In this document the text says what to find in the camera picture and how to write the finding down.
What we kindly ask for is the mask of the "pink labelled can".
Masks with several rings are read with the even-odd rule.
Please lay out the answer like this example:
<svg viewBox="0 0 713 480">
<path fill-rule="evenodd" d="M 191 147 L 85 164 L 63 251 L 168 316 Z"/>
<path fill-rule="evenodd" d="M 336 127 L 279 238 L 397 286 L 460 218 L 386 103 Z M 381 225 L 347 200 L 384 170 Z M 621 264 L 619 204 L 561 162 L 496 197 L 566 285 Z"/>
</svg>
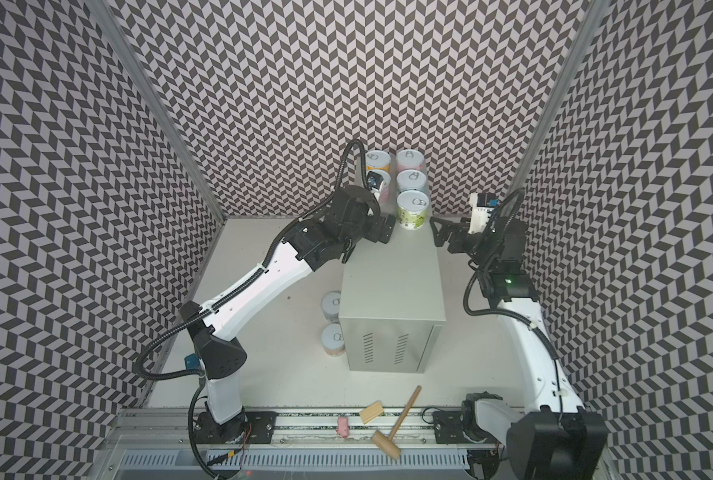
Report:
<svg viewBox="0 0 713 480">
<path fill-rule="evenodd" d="M 400 150 L 396 154 L 397 172 L 406 170 L 418 170 L 427 172 L 426 156 L 423 152 L 416 149 Z"/>
</svg>

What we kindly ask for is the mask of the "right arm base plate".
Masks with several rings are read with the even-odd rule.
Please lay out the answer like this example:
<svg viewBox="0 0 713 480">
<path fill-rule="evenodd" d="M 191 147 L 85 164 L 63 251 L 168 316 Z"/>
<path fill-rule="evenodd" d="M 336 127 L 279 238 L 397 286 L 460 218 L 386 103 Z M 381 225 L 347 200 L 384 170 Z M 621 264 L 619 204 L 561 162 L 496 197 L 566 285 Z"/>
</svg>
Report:
<svg viewBox="0 0 713 480">
<path fill-rule="evenodd" d="M 460 411 L 435 410 L 432 412 L 433 429 L 438 444 L 495 445 L 496 438 L 482 430 L 474 417 Z"/>
</svg>

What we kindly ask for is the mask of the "yellow labelled can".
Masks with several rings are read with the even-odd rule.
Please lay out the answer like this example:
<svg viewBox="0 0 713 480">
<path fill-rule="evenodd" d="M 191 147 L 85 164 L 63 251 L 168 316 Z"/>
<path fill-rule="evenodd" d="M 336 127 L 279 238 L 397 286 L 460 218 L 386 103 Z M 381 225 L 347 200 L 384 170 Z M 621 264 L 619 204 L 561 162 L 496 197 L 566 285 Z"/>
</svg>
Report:
<svg viewBox="0 0 713 480">
<path fill-rule="evenodd" d="M 383 170 L 390 173 L 392 157 L 388 152 L 382 150 L 370 150 L 366 154 L 366 166 L 368 170 Z"/>
</svg>

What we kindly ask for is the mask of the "orange labelled can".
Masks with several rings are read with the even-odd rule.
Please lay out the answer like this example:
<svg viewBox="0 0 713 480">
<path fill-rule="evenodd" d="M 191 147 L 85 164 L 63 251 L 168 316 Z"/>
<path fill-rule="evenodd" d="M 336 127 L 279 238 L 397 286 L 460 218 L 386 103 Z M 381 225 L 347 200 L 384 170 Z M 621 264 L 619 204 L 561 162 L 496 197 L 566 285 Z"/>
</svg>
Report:
<svg viewBox="0 0 713 480">
<path fill-rule="evenodd" d="M 332 323 L 326 326 L 320 334 L 322 348 L 328 356 L 336 357 L 346 353 L 346 343 L 344 343 L 344 333 L 342 326 L 338 323 Z"/>
</svg>

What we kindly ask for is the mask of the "green labelled front can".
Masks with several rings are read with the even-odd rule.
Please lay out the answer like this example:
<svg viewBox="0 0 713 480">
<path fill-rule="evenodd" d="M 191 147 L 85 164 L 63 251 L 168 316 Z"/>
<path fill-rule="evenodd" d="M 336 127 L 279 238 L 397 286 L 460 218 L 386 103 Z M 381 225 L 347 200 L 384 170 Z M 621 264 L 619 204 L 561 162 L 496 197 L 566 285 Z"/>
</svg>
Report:
<svg viewBox="0 0 713 480">
<path fill-rule="evenodd" d="M 407 190 L 397 199 L 398 224 L 406 230 L 421 229 L 427 222 L 431 211 L 430 197 L 417 190 Z"/>
</svg>

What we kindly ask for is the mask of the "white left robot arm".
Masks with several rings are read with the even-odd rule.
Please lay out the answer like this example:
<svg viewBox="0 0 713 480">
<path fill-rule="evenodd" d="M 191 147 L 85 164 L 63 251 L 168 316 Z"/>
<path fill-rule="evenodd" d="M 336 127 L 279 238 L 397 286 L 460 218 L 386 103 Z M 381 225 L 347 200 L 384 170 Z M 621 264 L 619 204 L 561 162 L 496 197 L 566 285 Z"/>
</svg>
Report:
<svg viewBox="0 0 713 480">
<path fill-rule="evenodd" d="M 387 244 L 397 218 L 385 213 L 367 188 L 340 187 L 314 212 L 284 228 L 254 270 L 216 297 L 182 308 L 198 376 L 204 379 L 206 407 L 223 426 L 244 413 L 240 374 L 248 354 L 238 340 L 242 328 L 290 286 L 330 261 L 348 262 L 362 240 Z"/>
</svg>

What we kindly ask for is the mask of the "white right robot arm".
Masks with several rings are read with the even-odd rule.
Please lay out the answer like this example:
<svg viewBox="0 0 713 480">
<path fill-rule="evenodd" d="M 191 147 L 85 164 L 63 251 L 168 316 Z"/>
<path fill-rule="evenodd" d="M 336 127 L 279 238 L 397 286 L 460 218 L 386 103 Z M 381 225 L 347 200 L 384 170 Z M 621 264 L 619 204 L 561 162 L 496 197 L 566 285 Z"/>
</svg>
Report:
<svg viewBox="0 0 713 480">
<path fill-rule="evenodd" d="M 497 218 L 474 232 L 473 224 L 434 218 L 434 242 L 468 255 L 473 274 L 464 310 L 494 317 L 506 329 L 523 374 L 524 399 L 516 409 L 499 394 L 467 395 L 462 434 L 474 443 L 495 442 L 496 458 L 518 479 L 591 479 L 610 431 L 572 388 L 548 334 L 538 291 L 523 266 L 527 226 Z"/>
</svg>

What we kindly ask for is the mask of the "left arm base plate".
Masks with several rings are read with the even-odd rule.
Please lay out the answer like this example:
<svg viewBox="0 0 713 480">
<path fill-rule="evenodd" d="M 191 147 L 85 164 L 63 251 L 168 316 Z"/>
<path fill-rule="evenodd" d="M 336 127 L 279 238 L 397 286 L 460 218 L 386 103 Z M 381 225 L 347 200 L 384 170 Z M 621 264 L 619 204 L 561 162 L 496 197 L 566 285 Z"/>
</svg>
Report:
<svg viewBox="0 0 713 480">
<path fill-rule="evenodd" d="M 270 444 L 278 413 L 270 410 L 243 411 L 234 419 L 220 424 L 205 411 L 196 416 L 196 444 Z"/>
</svg>

